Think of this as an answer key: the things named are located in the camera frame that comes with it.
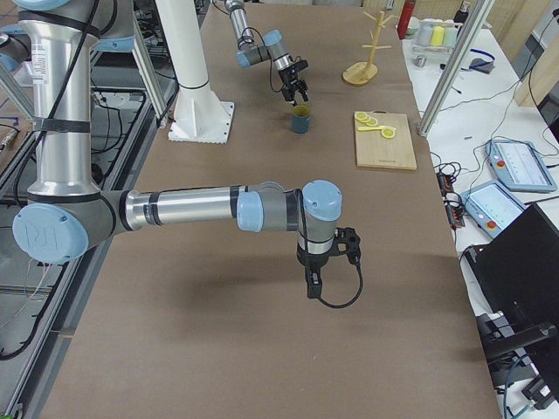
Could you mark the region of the dark teal HOME mug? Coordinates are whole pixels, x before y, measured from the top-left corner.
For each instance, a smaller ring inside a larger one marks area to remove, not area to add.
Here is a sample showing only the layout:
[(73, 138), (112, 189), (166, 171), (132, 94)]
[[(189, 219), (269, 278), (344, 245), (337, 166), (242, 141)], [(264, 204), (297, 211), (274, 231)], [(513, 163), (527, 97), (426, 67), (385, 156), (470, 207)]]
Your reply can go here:
[(296, 134), (304, 134), (308, 131), (311, 119), (311, 109), (306, 105), (293, 107), (291, 128)]

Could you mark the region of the wooden mug tree rack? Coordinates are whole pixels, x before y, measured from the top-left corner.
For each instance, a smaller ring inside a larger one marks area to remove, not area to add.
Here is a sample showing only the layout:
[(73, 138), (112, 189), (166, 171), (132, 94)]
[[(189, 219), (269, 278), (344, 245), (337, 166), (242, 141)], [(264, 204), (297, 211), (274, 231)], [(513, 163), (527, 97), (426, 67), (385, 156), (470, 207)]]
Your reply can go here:
[(369, 49), (369, 56), (366, 61), (356, 62), (348, 67), (342, 73), (342, 80), (351, 86), (364, 86), (368, 84), (377, 74), (377, 67), (374, 64), (376, 52), (382, 49), (389, 49), (389, 45), (378, 45), (382, 29), (394, 17), (394, 15), (385, 16), (385, 11), (380, 10), (377, 17), (373, 17), (368, 12), (363, 14), (376, 22), (374, 31), (370, 31), (371, 41), (369, 45), (362, 45), (362, 48)]

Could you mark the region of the small steel cup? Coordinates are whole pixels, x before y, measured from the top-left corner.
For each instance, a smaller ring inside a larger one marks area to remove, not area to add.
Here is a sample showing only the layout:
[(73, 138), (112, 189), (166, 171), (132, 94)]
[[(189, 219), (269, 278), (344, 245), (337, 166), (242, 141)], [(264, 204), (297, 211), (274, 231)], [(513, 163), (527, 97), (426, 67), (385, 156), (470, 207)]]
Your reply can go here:
[(413, 65), (417, 68), (423, 68), (426, 65), (427, 57), (423, 54), (417, 55), (413, 59)]

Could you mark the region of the grey cup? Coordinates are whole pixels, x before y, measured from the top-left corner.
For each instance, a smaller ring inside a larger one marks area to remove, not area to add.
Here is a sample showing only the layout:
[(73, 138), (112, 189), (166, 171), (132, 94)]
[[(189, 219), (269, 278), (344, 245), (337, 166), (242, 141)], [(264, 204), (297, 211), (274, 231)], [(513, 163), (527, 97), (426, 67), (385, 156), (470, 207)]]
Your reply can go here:
[(430, 22), (421, 22), (419, 29), (416, 33), (416, 44), (427, 46), (431, 44), (431, 37), (433, 33), (433, 27)]

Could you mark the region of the yellow cup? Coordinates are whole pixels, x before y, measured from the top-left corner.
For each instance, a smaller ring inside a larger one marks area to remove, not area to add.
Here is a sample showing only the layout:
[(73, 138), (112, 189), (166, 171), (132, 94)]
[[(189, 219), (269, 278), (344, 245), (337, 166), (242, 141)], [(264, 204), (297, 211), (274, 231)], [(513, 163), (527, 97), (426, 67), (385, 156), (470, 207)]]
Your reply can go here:
[(430, 40), (430, 46), (442, 46), (444, 44), (445, 28), (442, 26), (433, 26)]

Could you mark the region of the lemon slice toy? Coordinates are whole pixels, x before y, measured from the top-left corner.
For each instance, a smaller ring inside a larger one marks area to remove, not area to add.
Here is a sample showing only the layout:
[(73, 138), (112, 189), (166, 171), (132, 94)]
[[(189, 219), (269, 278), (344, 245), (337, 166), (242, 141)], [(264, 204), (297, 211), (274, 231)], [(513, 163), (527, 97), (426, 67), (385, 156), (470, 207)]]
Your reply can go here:
[(360, 122), (366, 122), (370, 120), (370, 116), (365, 112), (356, 112), (355, 119), (359, 120)]

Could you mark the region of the yellow plastic toy knife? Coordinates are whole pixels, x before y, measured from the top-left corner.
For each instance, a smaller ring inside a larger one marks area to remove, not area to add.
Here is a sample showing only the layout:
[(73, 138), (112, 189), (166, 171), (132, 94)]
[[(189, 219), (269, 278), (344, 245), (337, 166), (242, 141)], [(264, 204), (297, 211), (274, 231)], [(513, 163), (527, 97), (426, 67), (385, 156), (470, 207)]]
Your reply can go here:
[(359, 132), (366, 132), (366, 131), (375, 131), (375, 130), (384, 130), (386, 126), (359, 126), (356, 128)]

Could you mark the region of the bamboo cutting board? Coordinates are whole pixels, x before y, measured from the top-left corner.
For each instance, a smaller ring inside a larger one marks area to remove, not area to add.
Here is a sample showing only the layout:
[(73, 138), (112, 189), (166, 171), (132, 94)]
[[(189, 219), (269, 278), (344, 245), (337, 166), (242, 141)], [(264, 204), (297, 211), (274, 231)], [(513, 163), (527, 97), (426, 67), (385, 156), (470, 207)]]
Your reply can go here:
[[(370, 120), (360, 122), (356, 112), (365, 112)], [(356, 164), (362, 168), (416, 170), (408, 118), (404, 113), (354, 111)], [(386, 126), (382, 131), (359, 132), (359, 126)]]

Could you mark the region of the red bottle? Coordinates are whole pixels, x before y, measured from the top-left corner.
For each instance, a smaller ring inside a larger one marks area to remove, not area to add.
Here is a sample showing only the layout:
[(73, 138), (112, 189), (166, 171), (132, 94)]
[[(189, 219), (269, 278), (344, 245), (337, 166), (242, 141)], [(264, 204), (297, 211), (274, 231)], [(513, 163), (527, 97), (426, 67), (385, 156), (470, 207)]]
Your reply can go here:
[(403, 7), (401, 9), (397, 23), (397, 35), (400, 39), (405, 38), (415, 8), (415, 4), (415, 0), (405, 0), (403, 3)]

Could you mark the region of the blue teach pendant near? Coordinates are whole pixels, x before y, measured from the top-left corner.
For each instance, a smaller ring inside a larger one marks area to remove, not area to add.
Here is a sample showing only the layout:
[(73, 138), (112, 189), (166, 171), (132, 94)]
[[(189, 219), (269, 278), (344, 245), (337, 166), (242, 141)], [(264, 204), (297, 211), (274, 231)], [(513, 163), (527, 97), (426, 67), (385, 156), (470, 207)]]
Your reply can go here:
[(490, 238), (496, 238), (527, 208), (499, 181), (485, 182), (460, 196), (466, 213)]

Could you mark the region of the blue teach pendant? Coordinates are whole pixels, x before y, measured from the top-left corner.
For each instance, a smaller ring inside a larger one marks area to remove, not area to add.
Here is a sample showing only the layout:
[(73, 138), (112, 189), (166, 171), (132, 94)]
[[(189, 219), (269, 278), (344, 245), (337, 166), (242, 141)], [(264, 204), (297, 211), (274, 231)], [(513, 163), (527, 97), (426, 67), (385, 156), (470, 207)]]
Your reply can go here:
[(496, 177), (515, 192), (550, 193), (557, 185), (529, 141), (491, 140), (487, 157)]
[(499, 181), (485, 182), (460, 196), (466, 213), (490, 238), (496, 238), (527, 208)]

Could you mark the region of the black monitor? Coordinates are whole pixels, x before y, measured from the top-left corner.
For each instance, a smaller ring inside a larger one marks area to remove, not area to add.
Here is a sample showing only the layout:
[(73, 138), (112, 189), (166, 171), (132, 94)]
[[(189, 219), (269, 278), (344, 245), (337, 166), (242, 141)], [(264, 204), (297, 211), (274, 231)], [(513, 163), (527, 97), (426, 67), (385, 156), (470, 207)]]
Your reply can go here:
[(558, 396), (558, 229), (540, 206), (525, 209), (466, 260), (491, 309), (512, 334), (483, 341), (489, 360), (527, 350), (553, 396)]

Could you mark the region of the blue teach pendant far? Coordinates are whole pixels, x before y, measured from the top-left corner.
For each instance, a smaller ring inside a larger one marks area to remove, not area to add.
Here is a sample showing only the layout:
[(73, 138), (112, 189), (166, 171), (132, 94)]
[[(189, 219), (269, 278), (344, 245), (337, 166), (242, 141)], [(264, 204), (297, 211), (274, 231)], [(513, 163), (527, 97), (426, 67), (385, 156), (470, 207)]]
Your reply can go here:
[(487, 157), (496, 177), (515, 192), (550, 193), (557, 185), (529, 141), (491, 140)]

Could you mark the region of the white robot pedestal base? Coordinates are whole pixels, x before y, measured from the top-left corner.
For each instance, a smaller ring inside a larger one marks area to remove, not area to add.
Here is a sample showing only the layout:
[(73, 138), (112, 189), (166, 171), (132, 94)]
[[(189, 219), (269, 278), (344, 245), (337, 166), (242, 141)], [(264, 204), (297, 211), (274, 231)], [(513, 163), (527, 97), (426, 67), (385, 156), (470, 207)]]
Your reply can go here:
[(194, 3), (155, 4), (179, 86), (169, 139), (225, 144), (234, 104), (223, 102), (211, 89)]

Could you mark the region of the aluminium frame post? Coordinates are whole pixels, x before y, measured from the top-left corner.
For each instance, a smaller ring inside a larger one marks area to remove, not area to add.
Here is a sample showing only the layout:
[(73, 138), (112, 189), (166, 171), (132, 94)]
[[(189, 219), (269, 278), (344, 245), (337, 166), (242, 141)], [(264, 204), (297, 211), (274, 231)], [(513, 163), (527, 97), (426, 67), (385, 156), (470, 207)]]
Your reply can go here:
[(461, 30), (456, 46), (446, 63), (445, 69), (436, 85), (431, 99), (424, 111), (423, 118), (418, 125), (418, 134), (427, 137), (438, 113), (451, 91), (454, 80), (459, 74), (462, 62), (470, 51), (473, 41), (477, 37), (482, 25), (487, 20), (490, 10), (493, 8), (494, 0), (478, 0)]

